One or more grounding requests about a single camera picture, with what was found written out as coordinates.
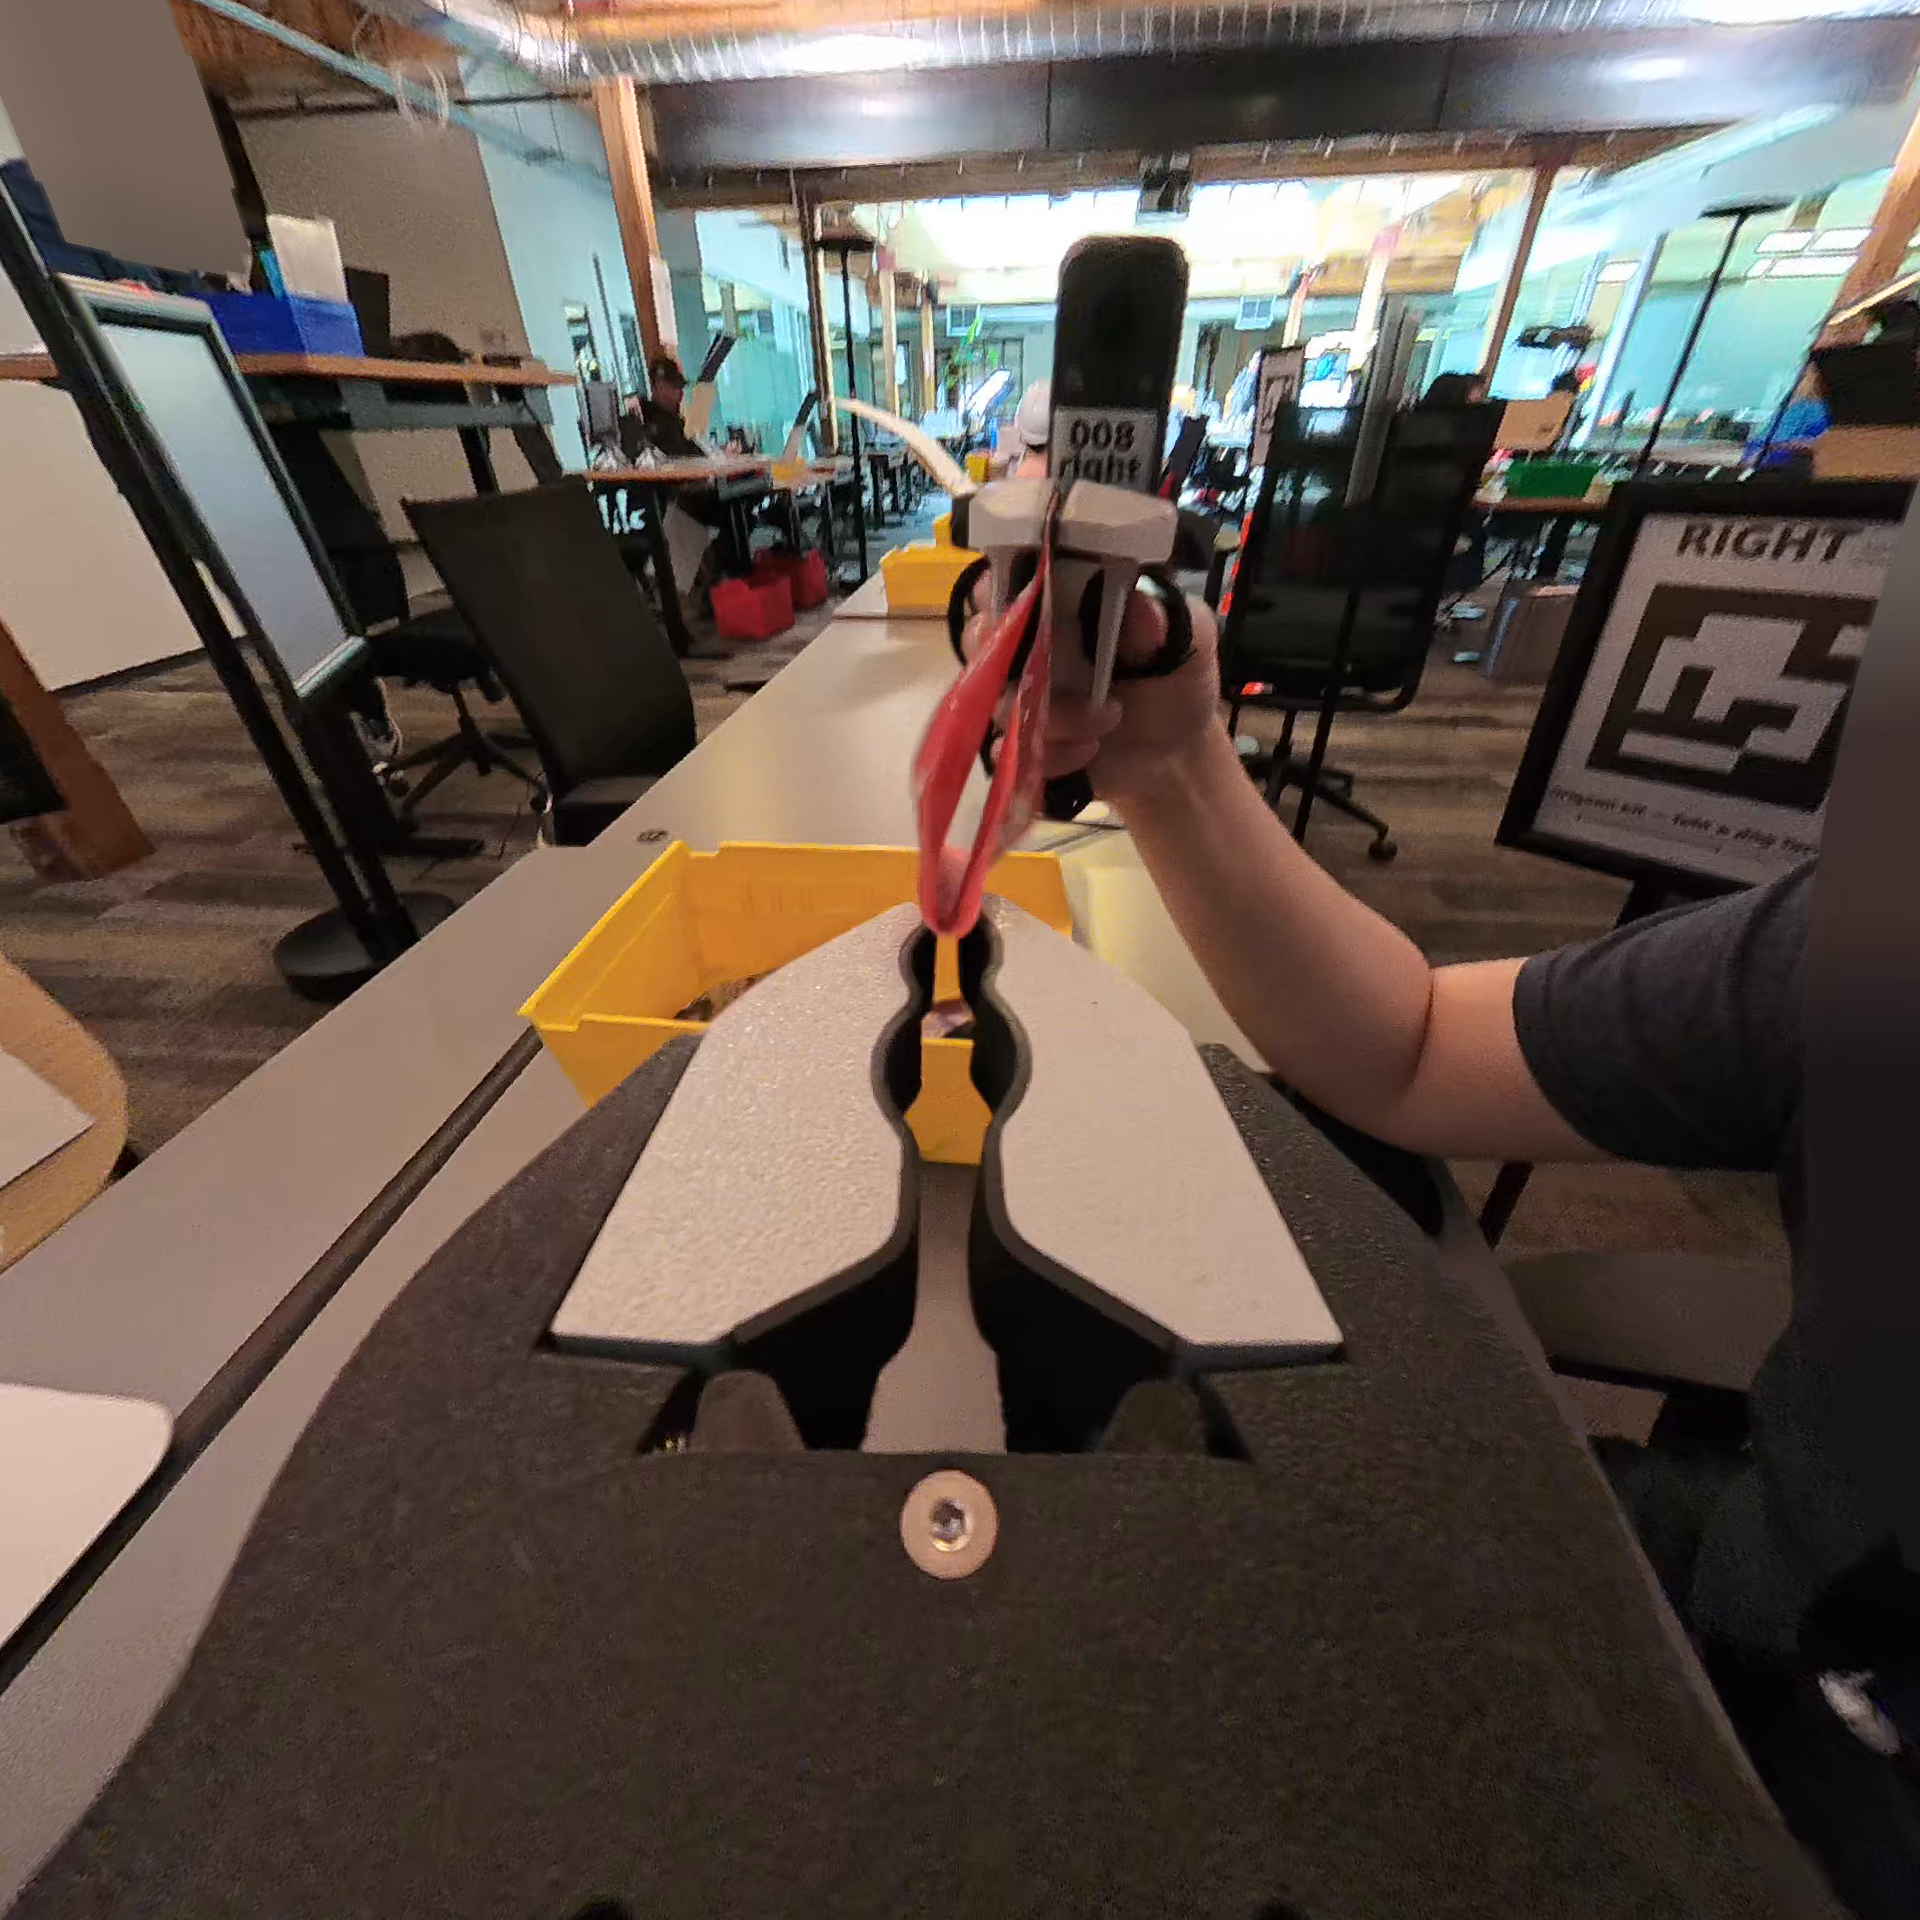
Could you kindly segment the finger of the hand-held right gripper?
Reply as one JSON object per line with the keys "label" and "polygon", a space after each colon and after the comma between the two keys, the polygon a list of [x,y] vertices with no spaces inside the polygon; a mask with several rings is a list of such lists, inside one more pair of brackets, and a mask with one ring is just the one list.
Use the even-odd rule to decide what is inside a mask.
{"label": "finger of the hand-held right gripper", "polygon": [[1061,691],[1103,704],[1115,677],[1124,620],[1143,574],[1165,564],[1175,510],[1107,484],[1061,497]]}
{"label": "finger of the hand-held right gripper", "polygon": [[967,679],[988,707],[1010,692],[1023,707],[1049,702],[1061,612],[1055,520],[1049,480],[990,484],[972,497],[968,539],[984,566],[967,598]]}

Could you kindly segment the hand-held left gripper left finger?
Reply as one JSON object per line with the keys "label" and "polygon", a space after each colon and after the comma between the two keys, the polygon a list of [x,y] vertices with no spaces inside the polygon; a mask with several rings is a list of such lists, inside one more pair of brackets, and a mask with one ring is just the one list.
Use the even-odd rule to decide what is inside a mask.
{"label": "hand-held left gripper left finger", "polygon": [[919,1308],[925,922],[908,902],[767,975],[696,1042],[548,1321],[566,1356],[779,1386],[860,1449]]}

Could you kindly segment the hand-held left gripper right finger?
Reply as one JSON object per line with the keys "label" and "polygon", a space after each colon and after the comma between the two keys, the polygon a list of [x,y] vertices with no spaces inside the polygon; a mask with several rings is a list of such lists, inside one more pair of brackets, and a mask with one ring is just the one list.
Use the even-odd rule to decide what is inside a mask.
{"label": "hand-held left gripper right finger", "polygon": [[1135,1386],[1342,1360],[1342,1329],[1186,1030],[1010,901],[967,934],[988,1109],[968,1308],[1007,1449],[1095,1449]]}

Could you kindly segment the yellow plastic bin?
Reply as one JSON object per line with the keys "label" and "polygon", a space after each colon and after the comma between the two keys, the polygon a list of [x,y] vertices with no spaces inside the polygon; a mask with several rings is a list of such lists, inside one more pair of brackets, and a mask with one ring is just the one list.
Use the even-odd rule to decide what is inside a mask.
{"label": "yellow plastic bin", "polygon": [[[915,906],[919,855],[898,846],[666,843],[519,1009],[592,1106],[632,1069],[758,976],[893,909]],[[990,895],[1073,934],[1052,851],[1010,851]],[[906,1123],[921,1159],[977,1165],[990,1110],[968,1080],[972,1039],[921,1039],[921,1089]]]}

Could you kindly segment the person's right forearm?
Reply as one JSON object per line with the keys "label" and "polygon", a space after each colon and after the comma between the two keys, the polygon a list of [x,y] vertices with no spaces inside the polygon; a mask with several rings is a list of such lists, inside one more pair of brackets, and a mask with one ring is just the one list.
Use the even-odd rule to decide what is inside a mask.
{"label": "person's right forearm", "polygon": [[1432,967],[1284,833],[1219,721],[1183,745],[1110,738],[1093,770],[1196,968],[1287,1088],[1425,1159],[1601,1159],[1522,1055],[1522,960]]}

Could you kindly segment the person's right hand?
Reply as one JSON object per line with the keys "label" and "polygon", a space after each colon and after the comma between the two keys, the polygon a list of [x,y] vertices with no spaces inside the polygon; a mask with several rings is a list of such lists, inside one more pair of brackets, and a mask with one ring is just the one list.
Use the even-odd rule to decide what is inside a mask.
{"label": "person's right hand", "polygon": [[[1186,614],[1186,657],[1162,675],[1145,667],[1157,660],[1169,635],[1169,614]],[[1202,742],[1219,732],[1216,624],[1211,610],[1191,595],[1169,598],[1157,587],[1135,587],[1115,641],[1110,691],[1055,684],[1047,696],[1043,742],[1035,751],[1043,782],[1087,776],[1093,797],[1107,803],[1126,830],[1143,830],[1190,786]]]}

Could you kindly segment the white curved tube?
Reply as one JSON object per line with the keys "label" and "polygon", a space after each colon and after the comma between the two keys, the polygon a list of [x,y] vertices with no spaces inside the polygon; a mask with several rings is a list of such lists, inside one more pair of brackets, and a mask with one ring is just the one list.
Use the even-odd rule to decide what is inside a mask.
{"label": "white curved tube", "polygon": [[973,480],[972,473],[960,461],[955,461],[950,451],[921,424],[902,421],[896,413],[887,413],[871,401],[860,401],[858,397],[834,393],[830,397],[830,405],[834,413],[845,413],[852,421],[871,422],[876,431],[900,442],[914,461],[925,466],[938,491],[944,491],[955,498],[980,491],[980,480]]}

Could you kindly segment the black mesh chair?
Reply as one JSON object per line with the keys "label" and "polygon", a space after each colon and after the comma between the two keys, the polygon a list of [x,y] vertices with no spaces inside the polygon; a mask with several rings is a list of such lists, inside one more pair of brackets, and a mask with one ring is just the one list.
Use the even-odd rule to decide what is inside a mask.
{"label": "black mesh chair", "polygon": [[[1338,717],[1401,715],[1420,691],[1500,414],[1462,388],[1390,418],[1351,409],[1324,435],[1274,427],[1221,598],[1219,691],[1266,807],[1295,797],[1296,841],[1332,812],[1366,830],[1372,863],[1396,855],[1390,821],[1332,761],[1332,732]],[[1274,741],[1236,742],[1250,708],[1277,717]]]}

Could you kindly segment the wooden top desk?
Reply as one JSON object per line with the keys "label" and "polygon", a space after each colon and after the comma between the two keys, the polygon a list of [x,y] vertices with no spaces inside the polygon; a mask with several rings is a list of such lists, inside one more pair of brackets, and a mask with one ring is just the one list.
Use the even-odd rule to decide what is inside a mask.
{"label": "wooden top desk", "polygon": [[586,485],[637,587],[650,598],[666,642],[696,657],[688,624],[690,591],[704,561],[690,554],[696,532],[708,536],[721,577],[747,577],[760,522],[787,545],[802,543],[800,501],[822,501],[822,532],[831,536],[830,489],[847,473],[842,459],[688,459],[663,456],[641,466],[592,466]]}
{"label": "wooden top desk", "polygon": [[537,485],[557,484],[565,470],[552,435],[553,388],[573,378],[537,364],[494,364],[486,360],[397,360],[324,351],[230,355],[210,334],[187,334],[202,347],[227,385],[246,393],[252,438],[281,461],[288,447],[315,455],[317,464],[361,506],[374,506],[365,470],[342,459],[330,438],[384,432],[452,432],[468,464],[472,494],[502,489],[491,438],[508,432],[521,464]]}

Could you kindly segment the black office chair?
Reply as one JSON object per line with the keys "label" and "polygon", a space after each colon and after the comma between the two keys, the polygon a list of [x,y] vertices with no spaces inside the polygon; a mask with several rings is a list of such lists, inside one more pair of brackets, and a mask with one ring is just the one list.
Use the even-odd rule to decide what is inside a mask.
{"label": "black office chair", "polygon": [[402,510],[541,758],[544,833],[587,846],[696,751],[699,721],[586,480]]}
{"label": "black office chair", "polygon": [[427,687],[452,704],[452,732],[407,751],[384,748],[373,758],[373,774],[398,818],[411,821],[423,800],[460,771],[507,774],[529,795],[544,793],[544,776],[524,761],[533,741],[524,732],[491,732],[475,712],[478,704],[507,704],[508,691],[456,610],[387,623],[368,637],[368,650],[384,682]]}

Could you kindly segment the person's dark grey shirt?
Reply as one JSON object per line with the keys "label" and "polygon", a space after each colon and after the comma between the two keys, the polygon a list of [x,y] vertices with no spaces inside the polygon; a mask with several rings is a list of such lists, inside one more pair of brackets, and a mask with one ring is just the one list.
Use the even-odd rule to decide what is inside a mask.
{"label": "person's dark grey shirt", "polygon": [[1914,1915],[1914,1174],[1806,1098],[1814,866],[1522,960],[1522,1064],[1609,1159],[1770,1174],[1790,1306],[1739,1453],[1601,1444],[1790,1836],[1850,1915]]}

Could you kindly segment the framed black white marker sign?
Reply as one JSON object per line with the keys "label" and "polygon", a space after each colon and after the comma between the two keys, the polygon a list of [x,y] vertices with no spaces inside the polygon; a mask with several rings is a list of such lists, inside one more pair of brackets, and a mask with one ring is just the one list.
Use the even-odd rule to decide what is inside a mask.
{"label": "framed black white marker sign", "polygon": [[1914,484],[1621,484],[1496,843],[1642,891],[1814,855]]}

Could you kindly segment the slim black floor lamp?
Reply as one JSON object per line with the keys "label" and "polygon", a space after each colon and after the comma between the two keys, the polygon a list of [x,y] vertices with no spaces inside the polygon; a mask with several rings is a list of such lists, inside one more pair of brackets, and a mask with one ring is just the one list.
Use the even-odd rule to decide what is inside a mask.
{"label": "slim black floor lamp", "polygon": [[1781,199],[1781,196],[1745,196],[1745,199],[1739,199],[1739,201],[1720,201],[1720,204],[1707,206],[1703,218],[1723,224],[1723,245],[1720,245],[1720,251],[1714,256],[1714,264],[1711,264],[1707,281],[1701,284],[1701,298],[1696,304],[1696,312],[1694,312],[1694,318],[1689,323],[1689,330],[1686,330],[1686,336],[1680,340],[1680,348],[1676,355],[1673,373],[1668,378],[1668,388],[1659,397],[1659,405],[1653,406],[1652,421],[1647,422],[1644,442],[1642,442],[1642,447],[1632,455],[1632,461],[1629,466],[1629,474],[1631,477],[1642,477],[1644,470],[1652,464],[1652,456],[1657,451],[1659,435],[1661,435],[1661,431],[1668,424],[1668,414],[1673,413],[1673,405],[1676,405],[1676,397],[1680,392],[1680,384],[1682,384],[1682,378],[1686,378],[1686,373],[1692,368],[1692,360],[1696,355],[1701,330],[1703,330],[1703,325],[1709,319],[1709,312],[1714,306],[1714,298],[1720,293],[1720,285],[1723,285],[1723,281],[1726,281],[1726,276],[1731,269],[1734,251],[1740,245],[1743,227],[1755,218],[1772,214],[1772,212],[1781,212],[1785,206],[1789,206],[1789,201]]}

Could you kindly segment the blue storage bin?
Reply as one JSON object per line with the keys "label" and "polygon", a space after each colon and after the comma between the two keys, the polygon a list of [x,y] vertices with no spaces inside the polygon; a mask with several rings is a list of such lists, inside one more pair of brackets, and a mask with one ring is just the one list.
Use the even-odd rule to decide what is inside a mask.
{"label": "blue storage bin", "polygon": [[210,291],[204,304],[235,356],[361,356],[365,344],[348,302],[322,297]]}

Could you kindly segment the display screen on stand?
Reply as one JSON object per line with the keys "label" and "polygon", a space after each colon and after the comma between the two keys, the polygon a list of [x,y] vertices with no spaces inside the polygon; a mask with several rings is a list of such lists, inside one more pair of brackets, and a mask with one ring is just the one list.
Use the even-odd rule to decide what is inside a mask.
{"label": "display screen on stand", "polygon": [[290,708],[368,670],[368,641],[206,302],[58,276],[96,334],[138,444],[154,451]]}

